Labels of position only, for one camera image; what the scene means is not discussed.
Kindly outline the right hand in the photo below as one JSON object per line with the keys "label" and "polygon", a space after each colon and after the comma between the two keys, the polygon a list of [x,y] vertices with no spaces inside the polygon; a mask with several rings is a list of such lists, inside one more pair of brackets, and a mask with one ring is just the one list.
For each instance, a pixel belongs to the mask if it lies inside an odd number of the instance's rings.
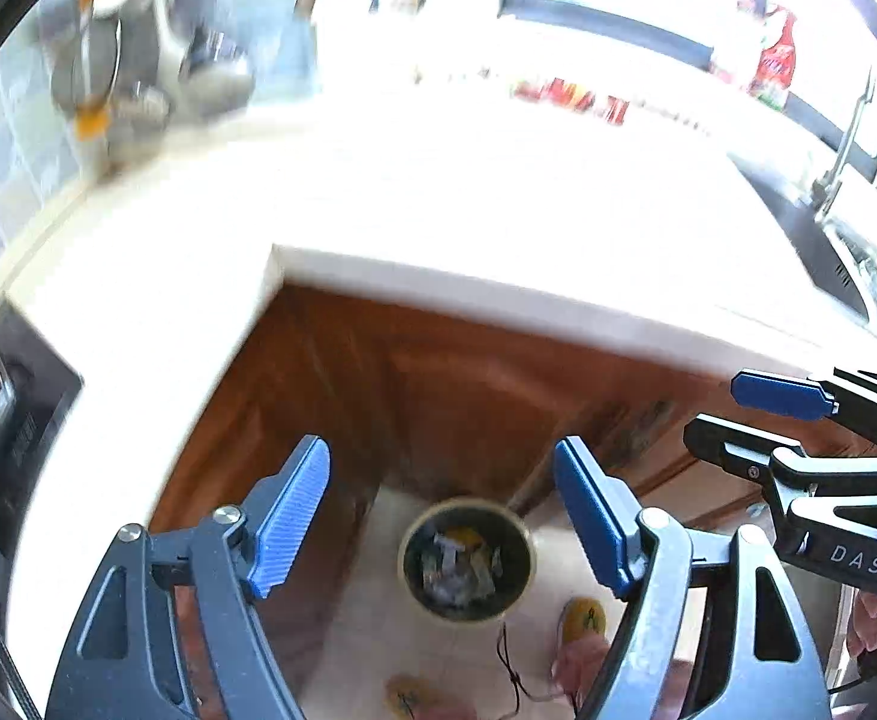
{"label": "right hand", "polygon": [[877,649],[877,595],[858,590],[847,626],[847,650],[854,658]]}

